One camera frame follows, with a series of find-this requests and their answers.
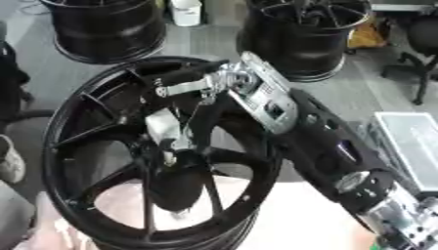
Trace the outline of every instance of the wheel spoke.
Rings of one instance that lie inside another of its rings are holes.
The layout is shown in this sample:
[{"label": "wheel spoke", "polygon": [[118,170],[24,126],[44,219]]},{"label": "wheel spoke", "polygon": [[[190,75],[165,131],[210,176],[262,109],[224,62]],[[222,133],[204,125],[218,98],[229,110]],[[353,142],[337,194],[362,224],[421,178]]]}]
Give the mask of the wheel spoke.
[{"label": "wheel spoke", "polygon": [[332,9],[327,5],[323,5],[323,9],[326,12],[327,16],[329,17],[331,21],[331,25],[333,25],[334,27],[340,27],[339,22],[337,22],[337,18],[334,15]]},{"label": "wheel spoke", "polygon": [[115,111],[113,111],[109,106],[107,106],[97,98],[86,93],[81,94],[80,97],[83,101],[94,105],[98,109],[98,111],[101,112],[107,118],[114,120],[117,117]]},{"label": "wheel spoke", "polygon": [[135,133],[134,129],[133,126],[111,122],[74,135],[57,143],[54,147],[61,149],[72,146],[84,146],[87,143],[102,140],[123,141],[123,136],[121,134],[125,134],[127,137],[129,134]]},{"label": "wheel spoke", "polygon": [[140,167],[140,176],[142,180],[142,191],[143,191],[143,225],[145,231],[145,237],[149,238],[155,231],[155,223],[153,219],[153,203],[151,201],[151,189],[150,189],[150,178],[151,178],[151,166],[144,163],[144,159],[136,159]]},{"label": "wheel spoke", "polygon": [[226,173],[219,171],[217,169],[211,170],[211,174],[213,174],[213,176],[231,177],[229,174],[226,174]]},{"label": "wheel spoke", "polygon": [[199,151],[210,145],[211,133],[223,112],[232,104],[226,95],[220,95],[213,105],[200,105],[187,126],[195,131],[192,141]]},{"label": "wheel spoke", "polygon": [[218,215],[224,211],[224,206],[222,205],[221,197],[219,196],[219,191],[217,189],[216,183],[214,182],[213,174],[210,171],[205,171],[203,174],[203,181],[205,188],[210,196],[211,206],[213,208],[213,214]]},{"label": "wheel spoke", "polygon": [[78,203],[92,205],[96,198],[104,191],[114,186],[139,178],[138,169],[138,165],[135,163],[127,164],[102,180],[86,188],[72,200],[77,201]]},{"label": "wheel spoke", "polygon": [[148,84],[148,82],[134,69],[126,69],[126,75],[130,82],[136,83],[140,86]]},{"label": "wheel spoke", "polygon": [[253,177],[267,173],[270,166],[269,162],[254,155],[218,147],[211,147],[205,156],[211,164],[234,163],[248,167]]}]

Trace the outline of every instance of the shoe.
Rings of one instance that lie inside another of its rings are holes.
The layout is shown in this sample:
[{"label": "shoe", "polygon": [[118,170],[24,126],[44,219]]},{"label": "shoe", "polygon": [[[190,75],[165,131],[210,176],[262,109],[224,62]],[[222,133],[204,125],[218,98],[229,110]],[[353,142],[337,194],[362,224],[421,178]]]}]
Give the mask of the shoe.
[{"label": "shoe", "polygon": [[16,184],[24,179],[25,163],[20,154],[14,148],[12,140],[0,135],[0,145],[4,145],[3,155],[0,155],[0,180],[10,184]]}]

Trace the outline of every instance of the black cylinder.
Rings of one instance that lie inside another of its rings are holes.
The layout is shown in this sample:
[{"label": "black cylinder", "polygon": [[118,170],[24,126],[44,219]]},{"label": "black cylinder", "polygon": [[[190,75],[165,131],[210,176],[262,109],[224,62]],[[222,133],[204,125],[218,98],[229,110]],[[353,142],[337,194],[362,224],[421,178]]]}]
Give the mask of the black cylinder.
[{"label": "black cylinder", "polygon": [[342,68],[349,33],[368,18],[370,4],[298,2],[247,0],[238,51],[257,54],[290,81],[327,79]]},{"label": "black cylinder", "polygon": [[122,63],[155,51],[165,24],[154,0],[41,0],[57,49],[82,63]]}]

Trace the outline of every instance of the table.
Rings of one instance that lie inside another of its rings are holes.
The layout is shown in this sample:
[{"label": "table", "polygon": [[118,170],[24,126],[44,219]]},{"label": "table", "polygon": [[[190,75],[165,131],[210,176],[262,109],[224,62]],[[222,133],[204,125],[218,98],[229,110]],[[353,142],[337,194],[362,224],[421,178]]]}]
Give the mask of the table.
[{"label": "table", "polygon": [[424,12],[437,6],[436,0],[372,0],[376,12]]},{"label": "table", "polygon": [[[244,179],[215,176],[214,180],[224,207],[238,199],[248,185]],[[110,218],[141,228],[141,189],[141,184],[112,187],[99,196],[96,204]],[[153,213],[159,230],[186,228],[212,216],[205,190],[183,218],[176,219],[156,206]],[[365,250],[372,243],[372,234],[308,183],[276,183],[261,206],[254,228],[238,250]]]}]

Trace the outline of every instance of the screw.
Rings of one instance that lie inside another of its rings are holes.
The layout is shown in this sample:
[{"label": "screw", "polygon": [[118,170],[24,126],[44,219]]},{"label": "screw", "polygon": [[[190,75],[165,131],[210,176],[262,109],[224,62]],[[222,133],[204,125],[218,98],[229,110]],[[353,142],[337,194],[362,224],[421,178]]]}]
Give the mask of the screw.
[{"label": "screw", "polygon": [[315,114],[309,114],[306,117],[306,123],[309,125],[313,125],[318,121],[318,116],[316,116]]},{"label": "screw", "polygon": [[77,206],[77,200],[72,200],[72,199],[70,199],[70,200],[68,200],[67,202],[66,202],[69,206]]},{"label": "screw", "polygon": [[161,78],[156,78],[156,80],[153,82],[153,84],[155,86],[161,86],[162,85],[162,79]]},{"label": "screw", "polygon": [[187,130],[187,136],[189,137],[189,138],[192,138],[193,136],[194,136],[194,133],[192,133],[192,130]]},{"label": "screw", "polygon": [[178,158],[175,157],[175,155],[172,152],[164,152],[164,164],[168,167],[173,166],[177,161]]},{"label": "screw", "polygon": [[148,141],[150,139],[148,134],[142,134],[142,139]]},{"label": "screw", "polygon": [[128,117],[126,116],[120,116],[118,123],[119,124],[126,124],[128,122]]},{"label": "screw", "polygon": [[162,98],[167,97],[167,91],[163,87],[159,87],[156,89],[156,94]]},{"label": "screw", "polygon": [[365,189],[365,192],[371,197],[371,198],[375,198],[377,197],[377,194],[369,189]]}]

